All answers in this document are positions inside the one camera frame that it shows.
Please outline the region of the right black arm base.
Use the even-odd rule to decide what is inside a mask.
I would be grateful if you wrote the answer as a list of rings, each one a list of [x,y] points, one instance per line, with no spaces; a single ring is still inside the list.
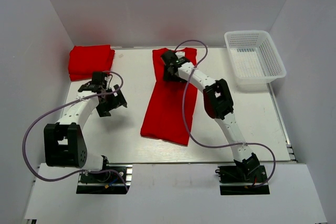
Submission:
[[[219,176],[222,196],[269,195],[270,190],[264,165],[245,178],[236,166],[219,166],[215,173]]]

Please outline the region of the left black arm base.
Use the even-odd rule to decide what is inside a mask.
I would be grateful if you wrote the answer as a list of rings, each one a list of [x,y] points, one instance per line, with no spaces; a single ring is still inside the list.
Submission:
[[[108,164],[106,169],[113,169],[116,173],[107,172],[102,174],[81,173],[77,183],[76,194],[78,195],[126,195],[132,179],[132,165]]]

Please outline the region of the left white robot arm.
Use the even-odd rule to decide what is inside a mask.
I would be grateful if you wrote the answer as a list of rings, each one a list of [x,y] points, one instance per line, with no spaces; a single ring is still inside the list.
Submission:
[[[44,128],[46,164],[51,167],[74,167],[93,171],[101,182],[110,178],[111,168],[107,158],[88,151],[82,133],[85,123],[94,110],[99,117],[108,117],[110,111],[127,107],[121,87],[108,85],[110,72],[94,72],[91,81],[83,84],[77,93],[75,103],[54,124]]]

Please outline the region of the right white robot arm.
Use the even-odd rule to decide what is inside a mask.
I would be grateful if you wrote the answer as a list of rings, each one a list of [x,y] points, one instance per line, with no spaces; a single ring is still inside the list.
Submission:
[[[224,133],[228,147],[231,148],[238,177],[247,182],[256,175],[260,162],[256,154],[247,146],[245,138],[236,122],[234,102],[227,82],[224,79],[215,80],[201,72],[186,57],[178,57],[172,50],[161,55],[164,62],[165,81],[186,81],[182,96],[182,118],[187,133],[185,117],[185,98],[188,86],[191,84],[203,94],[203,104],[206,114],[215,120]]]

